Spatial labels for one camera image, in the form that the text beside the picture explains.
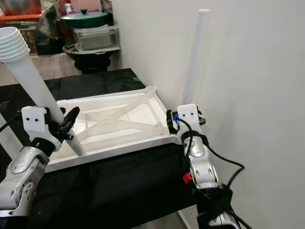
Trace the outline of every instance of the orange shelf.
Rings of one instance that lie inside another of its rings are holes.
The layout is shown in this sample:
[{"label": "orange shelf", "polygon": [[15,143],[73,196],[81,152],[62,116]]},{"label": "orange shelf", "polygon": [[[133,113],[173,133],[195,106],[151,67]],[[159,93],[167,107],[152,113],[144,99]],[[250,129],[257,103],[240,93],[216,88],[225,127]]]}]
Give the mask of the orange shelf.
[{"label": "orange shelf", "polygon": [[5,23],[6,21],[38,21],[41,17],[40,14],[31,15],[13,15],[13,16],[0,16],[0,23]]}]

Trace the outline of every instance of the green pot lid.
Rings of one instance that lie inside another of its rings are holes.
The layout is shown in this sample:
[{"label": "green pot lid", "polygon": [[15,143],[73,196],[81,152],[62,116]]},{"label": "green pot lid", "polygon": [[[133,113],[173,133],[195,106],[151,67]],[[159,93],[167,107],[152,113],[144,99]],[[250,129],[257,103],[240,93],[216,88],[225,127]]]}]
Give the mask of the green pot lid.
[{"label": "green pot lid", "polygon": [[61,17],[61,21],[63,26],[68,28],[99,27],[108,23],[108,13],[87,13],[87,10],[81,10],[81,13]]}]

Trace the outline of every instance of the white plastic tube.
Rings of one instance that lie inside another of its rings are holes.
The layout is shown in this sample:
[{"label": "white plastic tube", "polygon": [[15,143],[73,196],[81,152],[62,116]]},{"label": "white plastic tube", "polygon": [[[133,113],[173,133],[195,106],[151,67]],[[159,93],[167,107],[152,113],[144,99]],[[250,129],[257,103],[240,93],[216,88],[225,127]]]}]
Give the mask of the white plastic tube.
[{"label": "white plastic tube", "polygon": [[186,74],[183,92],[183,104],[192,103],[197,78],[203,56],[203,46],[206,40],[210,10],[199,10],[191,57]]},{"label": "white plastic tube", "polygon": [[[0,28],[0,62],[5,63],[34,103],[49,108],[51,119],[62,124],[64,115],[32,62],[28,46],[23,38],[20,42],[20,38],[22,35],[17,28]],[[67,143],[78,156],[84,155],[81,143],[72,130],[70,134],[74,138]]]},{"label": "white plastic tube", "polygon": [[[6,123],[3,116],[0,114],[0,126],[3,126]],[[0,144],[2,145],[3,149],[8,153],[10,158],[14,160],[17,155],[19,154],[20,150],[23,148],[23,145],[16,137],[14,132],[11,130],[9,126],[7,126],[1,133],[0,133]]]}]

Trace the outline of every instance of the black tablecloth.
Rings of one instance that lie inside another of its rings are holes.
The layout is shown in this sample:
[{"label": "black tablecloth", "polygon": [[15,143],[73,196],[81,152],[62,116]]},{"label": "black tablecloth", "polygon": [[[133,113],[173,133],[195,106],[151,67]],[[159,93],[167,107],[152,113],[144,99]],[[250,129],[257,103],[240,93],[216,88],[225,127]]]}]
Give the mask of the black tablecloth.
[{"label": "black tablecloth", "polygon": [[[144,88],[131,69],[46,81],[56,100]],[[20,85],[0,87],[8,119],[33,105]],[[11,125],[26,144],[21,123]],[[168,144],[47,173],[38,185],[29,229],[128,229],[195,204],[182,180],[183,149]],[[0,176],[9,163],[0,148]]]}]

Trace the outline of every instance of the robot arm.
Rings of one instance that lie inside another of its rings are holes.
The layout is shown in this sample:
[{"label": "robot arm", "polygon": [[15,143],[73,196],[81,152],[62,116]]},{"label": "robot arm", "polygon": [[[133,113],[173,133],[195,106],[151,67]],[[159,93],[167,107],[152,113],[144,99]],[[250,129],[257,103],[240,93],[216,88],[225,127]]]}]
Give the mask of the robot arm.
[{"label": "robot arm", "polygon": [[62,126],[52,122],[48,108],[24,107],[21,110],[23,127],[31,144],[24,147],[6,170],[0,183],[0,227],[25,227],[37,185],[53,151],[58,151],[75,123],[80,109],[73,108]]},{"label": "robot arm", "polygon": [[205,123],[195,104],[182,105],[177,112],[167,112],[171,134],[176,134],[184,147],[186,184],[197,200],[199,228],[239,229],[231,207],[233,192],[219,182],[215,167],[209,160],[209,143],[201,125]]}]

